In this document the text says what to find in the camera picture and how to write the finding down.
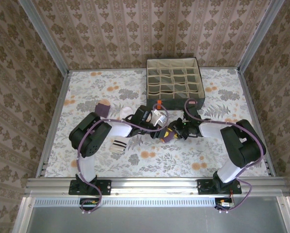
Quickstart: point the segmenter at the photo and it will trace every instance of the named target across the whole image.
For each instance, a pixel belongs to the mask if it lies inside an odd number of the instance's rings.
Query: gray floor
[[[212,207],[75,207],[33,209],[30,233],[285,233],[276,198],[249,198],[228,214]]]

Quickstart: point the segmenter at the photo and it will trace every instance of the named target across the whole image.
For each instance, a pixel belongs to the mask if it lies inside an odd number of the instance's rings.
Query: floral wallpaper
[[[270,0],[32,0],[69,69],[197,57],[235,67]]]
[[[35,175],[62,76],[16,0],[0,0],[0,232]]]
[[[206,94],[198,111],[203,119],[251,122],[246,99],[235,68],[201,68]],[[146,69],[73,71],[46,169],[46,177],[74,177],[77,152],[68,139],[70,132],[98,103],[110,106],[109,118],[119,119],[123,107],[134,112],[146,105]],[[170,120],[183,117],[169,111]],[[210,177],[228,160],[222,140],[215,138],[173,139],[163,143],[149,135],[132,137],[124,153],[110,152],[115,137],[107,137],[90,163],[99,177]],[[243,176],[268,176],[262,162]]]
[[[290,187],[290,0],[285,0],[244,73],[279,176]]]

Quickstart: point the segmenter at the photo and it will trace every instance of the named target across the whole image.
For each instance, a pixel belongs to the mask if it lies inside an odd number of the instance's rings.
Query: floral tablecloth
[[[201,68],[206,99],[202,118],[251,122],[248,106],[236,69]],[[121,108],[134,111],[146,105],[146,69],[79,71],[70,80],[60,122],[48,161],[46,177],[74,177],[76,150],[68,140],[70,132],[100,102],[110,105],[110,118],[119,118]],[[171,111],[170,119],[182,116]],[[211,138],[172,140],[165,144],[149,135],[130,139],[126,151],[109,151],[113,138],[106,138],[96,156],[96,172],[100,177],[209,177],[227,160],[222,141]],[[243,176],[267,176],[263,163],[250,168]]]

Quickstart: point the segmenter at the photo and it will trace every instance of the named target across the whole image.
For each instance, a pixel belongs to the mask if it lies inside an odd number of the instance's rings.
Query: patterned wall
[[[285,0],[244,75],[276,172],[290,187],[290,0]]]
[[[33,0],[70,69],[237,66],[270,0]]]
[[[62,79],[19,3],[0,0],[0,232],[35,175]]]

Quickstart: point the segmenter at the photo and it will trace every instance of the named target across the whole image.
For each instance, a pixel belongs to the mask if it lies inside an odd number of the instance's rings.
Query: orange tag
[[[157,109],[160,110],[161,109],[161,106],[159,104],[161,104],[162,101],[161,100],[158,100],[158,105],[157,105]]]

